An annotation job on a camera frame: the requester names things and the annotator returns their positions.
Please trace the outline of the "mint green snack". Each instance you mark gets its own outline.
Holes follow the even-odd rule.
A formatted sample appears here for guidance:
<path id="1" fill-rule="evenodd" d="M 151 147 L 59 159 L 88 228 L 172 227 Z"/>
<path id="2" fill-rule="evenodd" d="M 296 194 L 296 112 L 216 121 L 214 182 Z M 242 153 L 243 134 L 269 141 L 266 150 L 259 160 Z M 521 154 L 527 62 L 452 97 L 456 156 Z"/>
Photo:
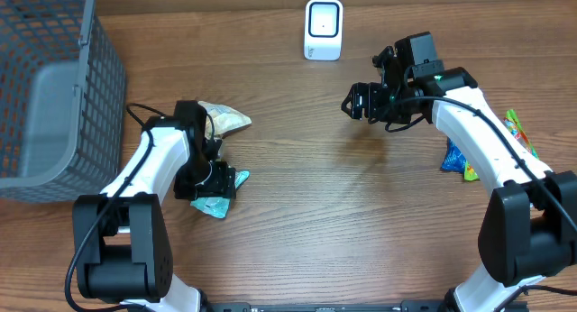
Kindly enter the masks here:
<path id="1" fill-rule="evenodd" d="M 248 170 L 237 171 L 234 179 L 235 189 L 238 190 L 250 175 L 251 173 Z M 204 214 L 214 218 L 224 219 L 233 202 L 233 198 L 202 197 L 192 201 L 190 205 Z"/>

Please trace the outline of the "beige snack bag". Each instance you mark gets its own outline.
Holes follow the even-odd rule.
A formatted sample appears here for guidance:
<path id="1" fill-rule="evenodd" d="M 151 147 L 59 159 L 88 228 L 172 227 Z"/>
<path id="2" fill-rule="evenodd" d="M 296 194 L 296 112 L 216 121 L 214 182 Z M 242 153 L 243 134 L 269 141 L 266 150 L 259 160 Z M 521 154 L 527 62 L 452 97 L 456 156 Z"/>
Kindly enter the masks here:
<path id="1" fill-rule="evenodd" d="M 252 124 L 252 119 L 240 111 L 221 104 L 198 102 L 207 113 L 205 137 L 223 138 L 228 133 L 241 130 Z"/>

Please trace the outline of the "blue cookie pack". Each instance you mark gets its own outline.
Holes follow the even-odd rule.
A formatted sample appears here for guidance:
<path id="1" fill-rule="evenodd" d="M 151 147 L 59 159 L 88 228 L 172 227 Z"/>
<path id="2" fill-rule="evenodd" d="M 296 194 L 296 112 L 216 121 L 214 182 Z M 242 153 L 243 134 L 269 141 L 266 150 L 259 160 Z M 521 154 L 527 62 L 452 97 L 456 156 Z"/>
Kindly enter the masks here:
<path id="1" fill-rule="evenodd" d="M 446 154 L 441 164 L 442 171 L 464 173 L 466 159 L 456 144 L 450 139 L 446 142 Z"/>

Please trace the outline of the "green gummy candy bag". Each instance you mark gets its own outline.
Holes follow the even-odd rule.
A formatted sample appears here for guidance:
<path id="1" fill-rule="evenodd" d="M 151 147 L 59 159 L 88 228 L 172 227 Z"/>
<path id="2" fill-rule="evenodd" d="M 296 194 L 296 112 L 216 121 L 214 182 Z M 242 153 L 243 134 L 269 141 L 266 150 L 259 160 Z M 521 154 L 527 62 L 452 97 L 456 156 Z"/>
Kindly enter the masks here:
<path id="1" fill-rule="evenodd" d="M 527 137 L 527 134 L 524 128 L 522 127 L 522 124 L 520 123 L 519 118 L 517 117 L 517 113 L 514 109 L 509 109 L 506 112 L 503 122 L 504 125 L 506 125 L 507 129 L 514 136 L 514 138 L 523 147 L 525 147 L 528 151 L 530 151 L 534 157 L 538 159 L 537 151 L 533 146 L 533 144 L 530 142 L 529 138 Z M 465 181 L 475 181 L 479 179 L 479 176 L 477 175 L 476 171 L 474 170 L 474 168 L 472 167 L 472 165 L 469 163 L 468 160 L 464 160 L 463 163 L 463 179 Z"/>

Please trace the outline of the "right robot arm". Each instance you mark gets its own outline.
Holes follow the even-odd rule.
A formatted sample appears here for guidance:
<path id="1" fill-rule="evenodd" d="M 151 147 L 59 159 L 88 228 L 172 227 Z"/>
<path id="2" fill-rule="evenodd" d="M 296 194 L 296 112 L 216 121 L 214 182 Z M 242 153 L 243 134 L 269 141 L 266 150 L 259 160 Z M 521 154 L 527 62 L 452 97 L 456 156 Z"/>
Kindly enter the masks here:
<path id="1" fill-rule="evenodd" d="M 429 32 L 372 58 L 380 80 L 354 84 L 341 108 L 390 133 L 434 125 L 472 164 L 490 201 L 478 236 L 480 266 L 447 291 L 441 311 L 518 311 L 517 298 L 576 263 L 576 176 L 554 172 L 492 112 L 464 68 L 447 69 Z"/>

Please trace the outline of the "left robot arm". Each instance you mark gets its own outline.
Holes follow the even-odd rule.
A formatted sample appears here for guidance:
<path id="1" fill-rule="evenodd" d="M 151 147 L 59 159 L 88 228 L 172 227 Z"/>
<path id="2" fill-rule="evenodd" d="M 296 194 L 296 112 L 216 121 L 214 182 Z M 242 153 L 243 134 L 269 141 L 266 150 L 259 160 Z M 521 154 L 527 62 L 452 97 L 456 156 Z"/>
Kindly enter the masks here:
<path id="1" fill-rule="evenodd" d="M 156 111 L 140 123 L 140 145 L 123 171 L 99 194 L 78 197 L 64 287 L 71 308 L 81 309 L 76 284 L 107 311 L 212 310 L 202 290 L 174 273 L 161 209 L 170 190 L 186 201 L 235 198 L 235 169 L 218 159 L 221 144 L 206 135 L 211 122 L 195 100 L 178 101 L 172 115 Z"/>

